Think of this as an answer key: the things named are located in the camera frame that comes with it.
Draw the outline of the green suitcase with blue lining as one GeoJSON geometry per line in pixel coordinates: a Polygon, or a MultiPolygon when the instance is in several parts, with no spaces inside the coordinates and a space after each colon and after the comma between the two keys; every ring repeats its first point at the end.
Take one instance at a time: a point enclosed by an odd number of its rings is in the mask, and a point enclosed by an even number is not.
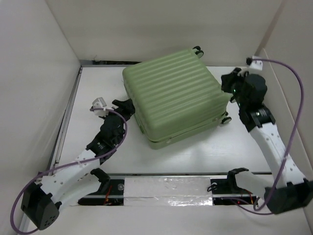
{"type": "Polygon", "coordinates": [[[230,94],[201,61],[199,47],[126,67],[123,84],[152,149],[161,149],[231,121],[230,94]]]}

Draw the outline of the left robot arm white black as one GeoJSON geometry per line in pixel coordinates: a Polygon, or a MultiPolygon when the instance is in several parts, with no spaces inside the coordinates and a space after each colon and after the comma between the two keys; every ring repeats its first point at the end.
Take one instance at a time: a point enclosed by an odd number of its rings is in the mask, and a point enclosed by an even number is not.
{"type": "Polygon", "coordinates": [[[37,230],[45,230],[58,218],[70,202],[109,189],[110,177],[100,167],[125,140],[127,121],[135,114],[129,98],[114,100],[114,107],[107,108],[102,98],[92,103],[90,111],[103,119],[100,131],[74,161],[58,166],[36,176],[22,190],[21,210],[37,230]]]}

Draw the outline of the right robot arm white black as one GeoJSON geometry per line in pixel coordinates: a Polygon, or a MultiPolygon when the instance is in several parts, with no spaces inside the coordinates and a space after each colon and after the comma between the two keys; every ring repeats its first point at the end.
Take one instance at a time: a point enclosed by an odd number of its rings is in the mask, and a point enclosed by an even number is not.
{"type": "Polygon", "coordinates": [[[272,214],[306,207],[313,199],[313,183],[287,152],[276,120],[263,103],[268,90],[265,79],[241,68],[222,75],[221,79],[222,91],[232,94],[232,101],[239,107],[240,121],[258,144],[274,177],[274,183],[270,183],[246,168],[236,168],[227,174],[227,189],[255,194],[272,214]]]}

